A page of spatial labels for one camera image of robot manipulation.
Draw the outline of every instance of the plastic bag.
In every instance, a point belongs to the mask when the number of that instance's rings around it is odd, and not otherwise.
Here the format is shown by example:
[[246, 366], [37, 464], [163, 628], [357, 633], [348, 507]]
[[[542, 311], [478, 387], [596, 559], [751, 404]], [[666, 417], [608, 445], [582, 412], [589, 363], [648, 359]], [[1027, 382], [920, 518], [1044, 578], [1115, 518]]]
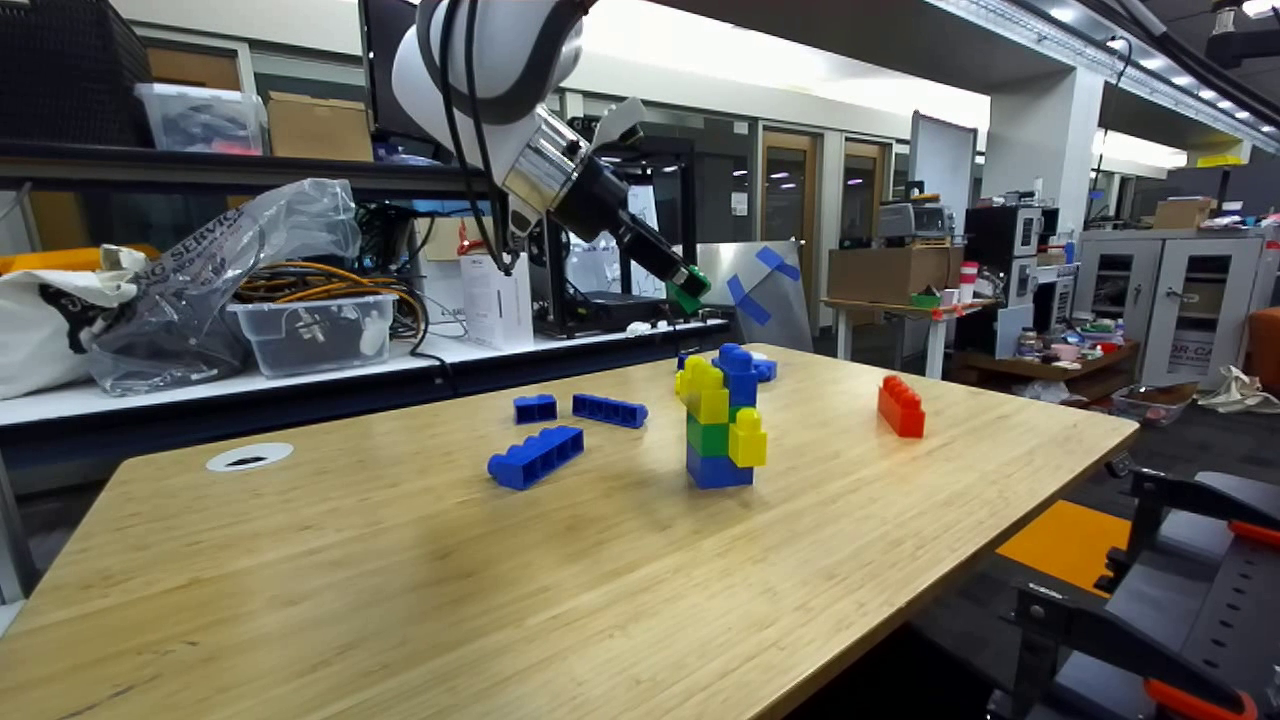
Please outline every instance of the plastic bag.
[[139, 397], [248, 366], [248, 344], [223, 317], [265, 264], [357, 255], [362, 225], [348, 179], [299, 179], [223, 212], [163, 252], [126, 317], [88, 344], [110, 397]]
[[126, 273], [0, 277], [0, 398], [88, 381], [84, 333], [133, 294]]
[[1280, 398], [1240, 366], [1221, 366], [1217, 381], [1197, 387], [1197, 404], [1211, 412], [1280, 412]]

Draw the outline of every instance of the blue block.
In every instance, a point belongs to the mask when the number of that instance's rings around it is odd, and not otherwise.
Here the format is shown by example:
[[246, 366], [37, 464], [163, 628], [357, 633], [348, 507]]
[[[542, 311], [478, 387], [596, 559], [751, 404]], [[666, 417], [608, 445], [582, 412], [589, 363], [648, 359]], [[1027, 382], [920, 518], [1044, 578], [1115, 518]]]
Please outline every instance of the blue block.
[[777, 359], [774, 357], [757, 357], [757, 373], [751, 373], [760, 382], [774, 382], [777, 381]]
[[629, 398], [612, 398], [612, 397], [575, 392], [571, 397], [571, 417], [589, 417], [589, 421], [621, 425], [621, 429], [643, 429], [648, 407], [643, 404], [629, 404]]
[[736, 469], [730, 455], [701, 455], [687, 471], [697, 488], [749, 488], [751, 471]]
[[730, 407], [757, 407], [757, 382], [730, 382]]
[[551, 474], [560, 464], [575, 460], [585, 450], [585, 432], [558, 425], [525, 445], [514, 445], [501, 455], [488, 455], [488, 474], [514, 492], [534, 488], [538, 478]]
[[542, 421], [558, 421], [558, 397], [542, 392], [542, 397], [516, 397], [514, 398], [516, 425], [542, 425]]
[[721, 344], [716, 352], [716, 366], [724, 373], [730, 382], [757, 381], [751, 363], [757, 363], [751, 352], [745, 352], [739, 344]]

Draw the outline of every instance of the metal shelf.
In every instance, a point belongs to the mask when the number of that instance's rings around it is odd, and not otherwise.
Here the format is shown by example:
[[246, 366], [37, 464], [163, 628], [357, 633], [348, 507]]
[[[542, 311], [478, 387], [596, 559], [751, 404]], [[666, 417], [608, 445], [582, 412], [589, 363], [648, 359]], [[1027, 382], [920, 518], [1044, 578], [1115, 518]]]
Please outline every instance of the metal shelf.
[[96, 143], [15, 143], [0, 140], [3, 183], [111, 183], [111, 188], [276, 188], [304, 177], [348, 179], [354, 192], [378, 195], [481, 195], [481, 171], [417, 169], [417, 162], [344, 162], [344, 160], [283, 160], [283, 155], [195, 155]]

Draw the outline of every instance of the green block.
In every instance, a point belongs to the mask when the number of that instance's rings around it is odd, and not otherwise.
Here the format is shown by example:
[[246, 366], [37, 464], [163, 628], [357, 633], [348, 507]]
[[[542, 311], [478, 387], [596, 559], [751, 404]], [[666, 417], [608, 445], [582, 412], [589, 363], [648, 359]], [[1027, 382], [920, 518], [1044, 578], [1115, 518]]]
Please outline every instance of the green block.
[[693, 421], [687, 421], [687, 445], [693, 445], [701, 455], [730, 455], [730, 425], [693, 425]]

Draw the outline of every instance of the door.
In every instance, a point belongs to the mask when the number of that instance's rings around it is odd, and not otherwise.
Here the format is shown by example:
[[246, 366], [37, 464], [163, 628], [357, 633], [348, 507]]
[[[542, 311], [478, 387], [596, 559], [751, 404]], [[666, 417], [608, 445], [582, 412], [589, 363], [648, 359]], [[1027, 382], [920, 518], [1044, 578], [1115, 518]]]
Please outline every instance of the door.
[[764, 208], [760, 240], [797, 240], [803, 273], [810, 322], [822, 298], [822, 245], [815, 245], [815, 136], [764, 131]]
[[1143, 352], [1143, 382], [1197, 382], [1246, 357], [1262, 245], [1167, 240]]
[[840, 247], [874, 247], [890, 200], [890, 143], [843, 143]]
[[1155, 236], [1084, 236], [1075, 311], [1092, 311], [1095, 321], [1125, 321], [1125, 336], [1134, 344], [1143, 344], [1155, 298], [1155, 264]]

